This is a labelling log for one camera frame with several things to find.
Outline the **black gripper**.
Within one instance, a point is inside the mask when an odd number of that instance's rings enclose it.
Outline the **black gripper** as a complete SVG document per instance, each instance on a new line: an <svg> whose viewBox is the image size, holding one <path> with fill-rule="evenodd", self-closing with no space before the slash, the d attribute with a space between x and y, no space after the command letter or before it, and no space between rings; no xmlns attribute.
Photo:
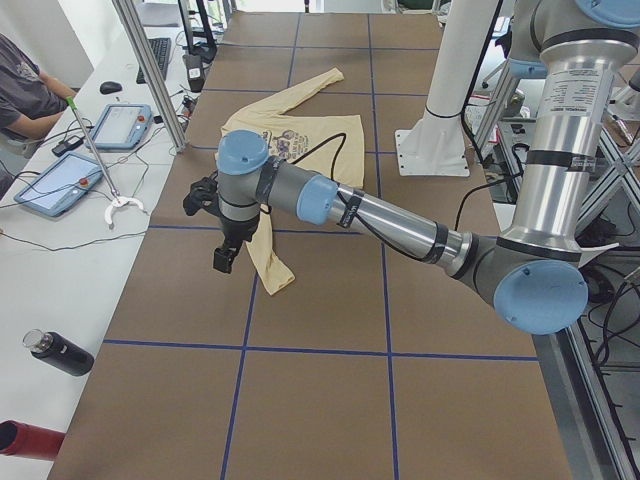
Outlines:
<svg viewBox="0 0 640 480"><path fill-rule="evenodd" d="M213 252L213 268L219 272L232 272L232 266L237 256L237 246L250 242L259 225L259 216L249 220L232 220L224 215L219 217L224 235L223 244Z"/></svg>

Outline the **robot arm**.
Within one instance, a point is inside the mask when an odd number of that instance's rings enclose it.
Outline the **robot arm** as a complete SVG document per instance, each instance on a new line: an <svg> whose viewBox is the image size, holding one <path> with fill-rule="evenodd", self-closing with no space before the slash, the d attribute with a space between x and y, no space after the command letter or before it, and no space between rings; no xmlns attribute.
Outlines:
<svg viewBox="0 0 640 480"><path fill-rule="evenodd" d="M635 1L520 1L511 56L546 69L536 126L510 225L494 236L460 228L474 187L458 178L410 180L388 199L280 160L245 130L220 142L215 214L223 243L213 265L229 272L261 217L285 211L375 237L442 268L507 324L547 335L572 325L588 302L576 226L615 74L639 50Z"/></svg>

